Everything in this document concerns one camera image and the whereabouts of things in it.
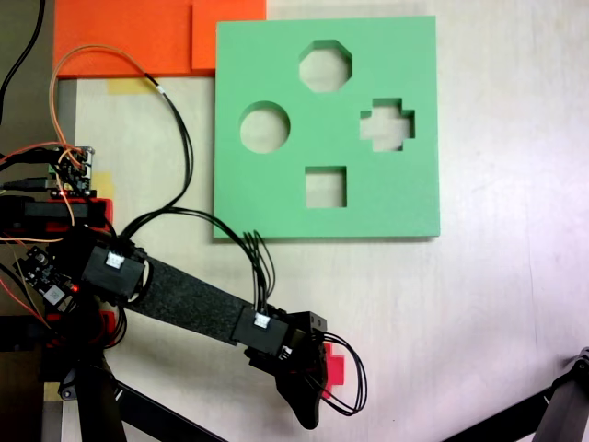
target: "white connector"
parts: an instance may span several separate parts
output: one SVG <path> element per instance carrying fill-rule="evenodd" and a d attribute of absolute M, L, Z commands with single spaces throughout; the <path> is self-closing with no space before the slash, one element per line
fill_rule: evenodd
<path fill-rule="evenodd" d="M 124 262 L 125 262 L 124 256 L 117 255 L 116 253 L 113 253 L 111 251 L 107 255 L 107 265 L 109 267 L 119 270 Z"/>
<path fill-rule="evenodd" d="M 268 324 L 270 323 L 270 317 L 266 315 L 262 315 L 261 313 L 256 313 L 256 317 L 254 318 L 254 325 L 262 329 L 267 329 Z"/>

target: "cable connector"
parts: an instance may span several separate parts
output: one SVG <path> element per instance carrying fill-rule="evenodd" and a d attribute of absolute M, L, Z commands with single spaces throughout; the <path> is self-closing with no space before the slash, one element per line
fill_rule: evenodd
<path fill-rule="evenodd" d="M 122 264 L 125 262 L 125 257 L 121 256 L 121 255 L 117 255 L 116 253 L 113 252 L 109 252 L 109 254 L 107 255 L 107 262 L 106 264 L 109 267 L 112 267 L 114 269 L 120 269 Z"/>

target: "wire bundle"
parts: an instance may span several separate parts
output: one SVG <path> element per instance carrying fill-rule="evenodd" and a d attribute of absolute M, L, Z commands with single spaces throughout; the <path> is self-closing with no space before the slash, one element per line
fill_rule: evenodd
<path fill-rule="evenodd" d="M 350 352 L 350 355 L 352 355 L 352 359 L 356 365 L 356 375 L 358 382 L 354 405 L 348 405 L 344 401 L 337 398 L 332 392 L 325 390 L 325 388 L 323 388 L 323 386 L 308 373 L 304 373 L 306 382 L 317 391 L 321 391 L 322 393 L 329 393 L 333 401 L 331 399 L 326 399 L 323 395 L 321 395 L 321 399 L 336 412 L 343 414 L 344 416 L 354 416 L 355 414 L 361 412 L 366 406 L 366 401 L 368 399 L 368 380 L 366 378 L 366 371 L 364 369 L 362 359 L 360 359 L 360 356 L 354 351 L 352 346 L 337 334 L 329 332 L 317 333 L 314 335 L 314 340 L 321 341 L 323 343 L 336 343 L 337 345 L 345 347 L 346 350 Z"/>

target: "green foam board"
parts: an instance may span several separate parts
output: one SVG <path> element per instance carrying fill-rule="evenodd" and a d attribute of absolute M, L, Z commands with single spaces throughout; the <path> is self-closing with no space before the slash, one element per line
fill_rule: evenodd
<path fill-rule="evenodd" d="M 352 76 L 317 93 L 299 65 L 330 45 L 351 58 Z M 434 17 L 219 23 L 214 214 L 266 238 L 438 236 L 435 48 Z M 259 103 L 290 120 L 286 142 L 267 154 L 240 136 Z M 399 151 L 361 139 L 361 117 L 383 103 L 414 118 Z M 345 206 L 307 207 L 306 174 L 318 169 L 344 171 Z"/>

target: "orange wire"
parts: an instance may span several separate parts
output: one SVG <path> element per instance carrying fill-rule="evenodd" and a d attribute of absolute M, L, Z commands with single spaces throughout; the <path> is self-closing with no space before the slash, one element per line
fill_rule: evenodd
<path fill-rule="evenodd" d="M 5 162 L 7 159 L 9 159 L 10 157 L 12 157 L 14 155 L 18 155 L 18 154 L 21 154 L 23 152 L 27 152 L 28 150 L 31 150 L 31 149 L 37 149 L 39 147 L 47 147 L 47 146 L 50 146 L 50 145 L 60 145 L 60 146 L 63 146 L 64 148 L 66 148 L 66 149 L 76 150 L 78 152 L 81 152 L 82 151 L 82 149 L 80 149 L 79 147 L 75 147 L 73 145 L 68 145 L 67 143 L 60 143 L 60 142 L 57 142 L 57 141 L 50 141 L 48 143 L 38 143 L 36 145 L 28 145 L 28 146 L 23 147 L 23 148 L 21 148 L 19 150 L 15 150 L 14 152 L 11 152 L 9 155 L 6 155 L 5 157 L 0 158 L 0 163 Z"/>
<path fill-rule="evenodd" d="M 20 241 L 29 241 L 29 242 L 59 242 L 63 241 L 63 238 L 59 239 L 36 239 L 36 238 L 0 238 L 0 241 L 4 242 L 20 242 Z"/>
<path fill-rule="evenodd" d="M 67 155 L 67 150 L 65 150 L 62 155 L 59 157 L 59 161 L 57 161 L 57 165 L 61 165 L 64 157 Z M 55 174 L 55 179 L 57 180 L 57 187 L 59 188 L 59 193 L 63 196 L 65 205 L 67 206 L 67 211 L 70 213 L 70 218 L 72 219 L 72 226 L 75 226 L 75 218 L 74 218 L 74 211 L 72 210 L 72 206 L 70 202 L 67 201 L 67 195 L 65 194 L 64 187 L 62 185 L 62 181 L 59 178 L 59 173 Z"/>
<path fill-rule="evenodd" d="M 78 53 L 78 52 L 90 52 L 90 51 L 104 51 L 104 52 L 111 52 L 111 53 L 115 53 L 118 55 L 122 55 L 131 64 L 133 64 L 140 72 L 142 72 L 143 74 L 147 74 L 147 71 L 145 71 L 145 69 L 134 58 L 132 58 L 132 56 L 130 54 L 123 51 L 122 49 L 116 48 L 114 46 L 110 46 L 108 44 L 85 44 L 83 46 L 78 46 L 77 48 L 74 48 L 73 50 L 68 52 L 66 55 L 64 55 L 62 57 L 62 59 L 57 63 L 55 68 L 53 69 L 52 80 L 49 84 L 49 111 L 50 111 L 50 114 L 52 117 L 53 129 L 55 130 L 55 133 L 57 134 L 57 138 L 63 143 L 65 143 L 65 135 L 64 135 L 64 132 L 62 131 L 61 126 L 59 125 L 59 121 L 57 120 L 57 112 L 55 110 L 55 92 L 56 92 L 56 88 L 57 88 L 57 76 L 59 74 L 59 71 L 62 69 L 62 66 L 65 64 L 65 62 L 72 55 L 74 55 L 75 53 Z"/>
<path fill-rule="evenodd" d="M 8 295 L 10 297 L 12 297 L 15 301 L 17 301 L 18 304 L 20 304 L 20 306 L 22 308 L 24 308 L 26 311 L 30 312 L 31 315 L 33 315 L 35 318 L 37 318 L 43 324 L 45 324 L 47 327 L 49 327 L 49 325 L 47 324 L 47 322 L 45 322 L 45 320 L 41 316 L 39 316 L 36 311 L 33 311 L 32 308 L 30 308 L 29 306 L 27 306 L 24 302 L 22 302 L 20 299 L 18 299 L 17 296 L 14 293 L 12 293 L 10 291 L 10 289 L 6 286 L 6 284 L 4 284 L 4 281 L 2 280 L 2 278 L 0 278 L 0 285 L 2 286 L 2 288 L 5 289 L 5 291 L 8 293 Z"/>

